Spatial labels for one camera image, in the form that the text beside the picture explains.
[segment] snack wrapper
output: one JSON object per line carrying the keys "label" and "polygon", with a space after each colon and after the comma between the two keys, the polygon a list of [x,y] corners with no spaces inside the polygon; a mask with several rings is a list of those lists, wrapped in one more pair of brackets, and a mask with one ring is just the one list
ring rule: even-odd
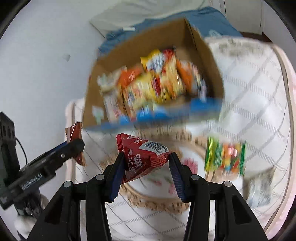
{"label": "snack wrapper", "polygon": [[122,183],[160,169],[172,152],[164,145],[121,133],[116,136],[119,152],[124,152],[126,171]]}
{"label": "snack wrapper", "polygon": [[159,74],[165,62],[165,54],[159,49],[153,50],[147,57],[141,57],[141,63],[145,71],[153,71]]}
{"label": "snack wrapper", "polygon": [[104,95],[104,104],[109,122],[117,122],[120,116],[124,116],[122,97],[114,90]]}
{"label": "snack wrapper", "polygon": [[[75,122],[73,125],[66,128],[65,132],[66,132],[67,143],[75,139],[82,139],[81,131],[82,131],[82,122]],[[79,165],[86,166],[83,152],[75,156],[74,159]]]}
{"label": "snack wrapper", "polygon": [[249,195],[246,200],[252,208],[268,205],[272,196],[272,179],[274,177],[274,168],[270,168],[263,173],[259,173],[249,180]]}
{"label": "snack wrapper", "polygon": [[153,81],[153,74],[148,72],[122,90],[124,107],[130,118],[136,117],[136,111],[145,106],[149,100],[156,100]]}
{"label": "snack wrapper", "polygon": [[122,88],[126,88],[131,82],[133,82],[140,74],[144,72],[142,66],[135,66],[133,68],[124,70],[118,79],[118,84]]}
{"label": "snack wrapper", "polygon": [[199,96],[202,100],[205,100],[206,85],[197,67],[191,62],[180,60],[177,60],[176,66],[186,86],[187,93],[193,96]]}
{"label": "snack wrapper", "polygon": [[223,143],[208,137],[205,157],[205,170],[222,169],[226,172],[244,174],[246,142]]}
{"label": "snack wrapper", "polygon": [[108,75],[103,74],[102,76],[98,76],[97,84],[100,86],[101,92],[104,94],[114,90],[118,84],[119,77],[121,76],[122,72],[125,71],[127,71],[126,66],[122,66]]}
{"label": "snack wrapper", "polygon": [[176,68],[176,57],[171,54],[163,66],[162,73],[159,75],[160,97],[157,103],[175,100],[184,93],[183,82],[180,79]]}

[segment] white fabric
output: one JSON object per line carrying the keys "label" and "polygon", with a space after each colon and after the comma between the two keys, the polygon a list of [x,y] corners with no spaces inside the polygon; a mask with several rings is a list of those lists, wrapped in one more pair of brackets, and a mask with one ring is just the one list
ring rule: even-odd
{"label": "white fabric", "polygon": [[[279,210],[287,213],[295,195],[295,188],[289,187],[289,184],[295,182],[293,173],[296,170],[295,165],[292,165],[291,151],[294,141],[291,140],[291,136],[294,136],[291,124],[294,120],[290,119],[291,102],[294,100],[293,97],[287,98],[281,66],[270,45],[243,38],[208,38],[207,42],[223,76],[225,102],[219,121],[187,124],[186,129],[193,136],[214,134],[227,140],[246,140],[246,178],[270,167],[276,169],[270,204],[252,209],[267,236],[271,238],[274,232],[269,227],[277,222],[274,217],[277,217]],[[285,65],[285,68],[295,78],[291,66]],[[83,108],[83,99],[72,103],[67,108],[67,120],[81,121]],[[118,132],[132,133],[132,130]],[[87,181],[101,173],[99,162],[111,149],[116,148],[115,133],[103,135],[84,130],[82,136],[87,166],[83,168],[73,161],[67,163],[67,178],[74,182]],[[234,182],[234,185],[242,191],[240,180]],[[162,193],[159,191],[155,195],[162,196]],[[122,195],[112,204],[107,204],[106,209],[115,240],[179,240],[184,235],[188,218],[188,211],[182,215],[172,215],[132,207]],[[211,205],[209,240],[214,237],[214,220],[214,206]]]}
{"label": "white fabric", "polygon": [[146,18],[169,15],[210,6],[209,0],[127,0],[94,16],[90,23],[104,36],[108,31],[141,23]]}
{"label": "white fabric", "polygon": [[[285,54],[285,52],[278,46],[274,46],[276,48],[276,50],[278,51],[278,53],[280,54],[285,66],[286,66],[286,71],[287,71],[287,75],[288,78],[290,78],[292,80],[292,86],[289,86],[289,89],[292,89],[293,93],[291,93],[291,96],[294,97],[294,103],[295,103],[295,99],[296,99],[296,73],[294,71],[294,68],[290,62],[290,60],[288,59],[287,55]],[[295,195],[296,195],[296,181],[295,181],[295,176],[296,176],[296,163],[293,162],[292,163],[292,167],[291,167],[291,180],[294,181],[290,181],[289,182],[289,186],[287,188],[287,195],[285,197],[285,199],[283,200],[283,203],[280,206],[280,209],[278,210],[276,216],[274,217],[274,222],[273,225],[270,225],[268,227],[268,229],[266,230],[266,234],[268,239],[273,238],[277,232],[281,229],[281,227],[283,226],[287,216],[288,216],[288,212],[290,211],[290,208],[294,202],[295,199]]]}

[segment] cardboard box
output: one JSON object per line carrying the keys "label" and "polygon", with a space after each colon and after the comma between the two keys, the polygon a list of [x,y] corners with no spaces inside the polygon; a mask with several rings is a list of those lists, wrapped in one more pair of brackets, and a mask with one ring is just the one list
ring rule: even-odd
{"label": "cardboard box", "polygon": [[[206,103],[201,102],[198,98],[190,99],[181,104],[171,101],[166,115],[152,114],[138,118],[135,122],[119,121],[109,123],[104,99],[97,84],[98,76],[102,76],[103,73],[111,73],[124,65],[130,68],[140,62],[140,57],[147,56],[152,50],[166,49],[173,46],[176,48],[177,58],[193,62],[201,72],[207,84]],[[178,19],[135,35],[96,62],[86,94],[83,127],[108,130],[122,125],[180,120],[189,116],[195,116],[198,119],[218,118],[223,98],[222,78],[208,45],[187,20]],[[99,121],[101,123],[94,117],[93,109],[100,111],[101,120]]]}

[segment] red snack packet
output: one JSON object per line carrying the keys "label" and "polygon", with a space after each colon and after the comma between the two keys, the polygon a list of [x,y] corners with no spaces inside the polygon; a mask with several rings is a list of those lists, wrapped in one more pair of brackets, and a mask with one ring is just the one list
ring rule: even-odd
{"label": "red snack packet", "polygon": [[173,56],[175,56],[175,51],[173,49],[165,49],[163,51],[163,54],[165,56],[166,62],[172,59]]}
{"label": "red snack packet", "polygon": [[124,152],[126,172],[122,183],[136,180],[161,168],[172,152],[164,145],[127,134],[116,136],[119,152]]}
{"label": "red snack packet", "polygon": [[[82,139],[81,131],[82,131],[82,122],[75,122],[75,124],[66,128],[65,132],[67,137],[67,143],[75,139]],[[83,152],[75,156],[74,159],[79,165],[86,166]]]}

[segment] blue gripper pad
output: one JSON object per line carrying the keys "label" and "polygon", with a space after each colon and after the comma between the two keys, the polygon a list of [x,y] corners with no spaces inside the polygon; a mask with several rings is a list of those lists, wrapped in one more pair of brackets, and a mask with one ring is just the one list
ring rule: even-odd
{"label": "blue gripper pad", "polygon": [[105,183],[105,202],[113,202],[114,199],[118,196],[119,188],[122,182],[123,175],[125,173],[125,157],[124,153],[120,152],[113,165],[106,167],[111,168],[110,173],[106,178]]}
{"label": "blue gripper pad", "polygon": [[184,182],[182,180],[180,169],[183,169],[182,164],[175,152],[169,155],[168,165],[170,167],[170,173],[172,174],[175,188],[178,194],[178,197],[182,202],[186,201]]}

